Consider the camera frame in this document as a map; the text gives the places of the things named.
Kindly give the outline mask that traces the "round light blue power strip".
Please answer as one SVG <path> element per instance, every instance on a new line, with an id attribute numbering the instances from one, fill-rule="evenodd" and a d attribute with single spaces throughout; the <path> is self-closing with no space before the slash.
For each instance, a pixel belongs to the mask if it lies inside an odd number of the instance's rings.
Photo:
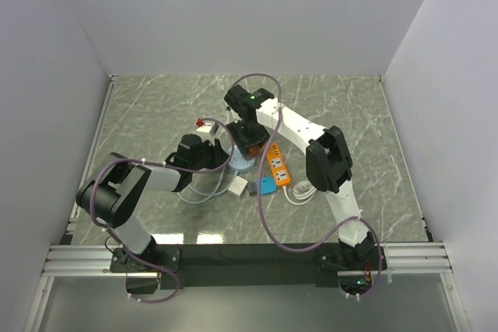
<path id="1" fill-rule="evenodd" d="M 228 167 L 237 173 L 247 173 L 254 168 L 255 159 L 245 159 L 235 145 L 234 148 L 230 147 L 229 151 L 232 152 L 232 157 L 228 163 Z"/>

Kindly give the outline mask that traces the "small grey charger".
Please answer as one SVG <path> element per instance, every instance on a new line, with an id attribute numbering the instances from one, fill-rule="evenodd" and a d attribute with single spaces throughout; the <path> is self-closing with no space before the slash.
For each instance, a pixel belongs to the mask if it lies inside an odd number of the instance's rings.
<path id="1" fill-rule="evenodd" d="M 255 196 L 258 193 L 258 185 L 256 182 L 250 182 L 247 185 L 247 192 L 249 196 Z"/>

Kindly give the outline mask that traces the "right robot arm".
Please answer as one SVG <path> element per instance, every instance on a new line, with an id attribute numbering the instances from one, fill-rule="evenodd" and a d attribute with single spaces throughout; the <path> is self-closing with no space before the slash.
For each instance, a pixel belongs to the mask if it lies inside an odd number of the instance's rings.
<path id="1" fill-rule="evenodd" d="M 261 155 L 272 160 L 276 135 L 293 143 L 305 156 L 307 180 L 323 193 L 338 233 L 339 266 L 363 269 L 382 265 L 382 248 L 374 229 L 362 218 L 352 186 L 352 156 L 342 130 L 326 128 L 302 117 L 266 89 L 249 93 L 238 84 L 224 96 L 237 120 L 228 129 L 246 158 Z"/>

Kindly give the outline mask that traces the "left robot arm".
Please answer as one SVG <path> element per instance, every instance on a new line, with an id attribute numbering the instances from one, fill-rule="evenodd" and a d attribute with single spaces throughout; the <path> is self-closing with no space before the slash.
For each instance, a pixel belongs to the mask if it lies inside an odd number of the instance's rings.
<path id="1" fill-rule="evenodd" d="M 161 265 L 163 258 L 156 240 L 134 214 L 142 192 L 151 189 L 179 193 L 195 173 L 222 169 L 229 160 L 230 154 L 218 138 L 204 140 L 194 134 L 183 136 L 177 150 L 161 164 L 112 152 L 79 188 L 75 202 L 95 225 L 107 229 L 127 247 L 131 266 L 147 271 Z"/>

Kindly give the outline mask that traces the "red cube socket adapter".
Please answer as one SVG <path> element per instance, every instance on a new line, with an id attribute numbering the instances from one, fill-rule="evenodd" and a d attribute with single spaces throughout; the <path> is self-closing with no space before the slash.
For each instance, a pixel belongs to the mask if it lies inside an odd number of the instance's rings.
<path id="1" fill-rule="evenodd" d="M 263 148 L 264 148 L 263 145 L 248 146 L 242 151 L 243 157 L 246 160 L 252 160 L 261 154 Z"/>

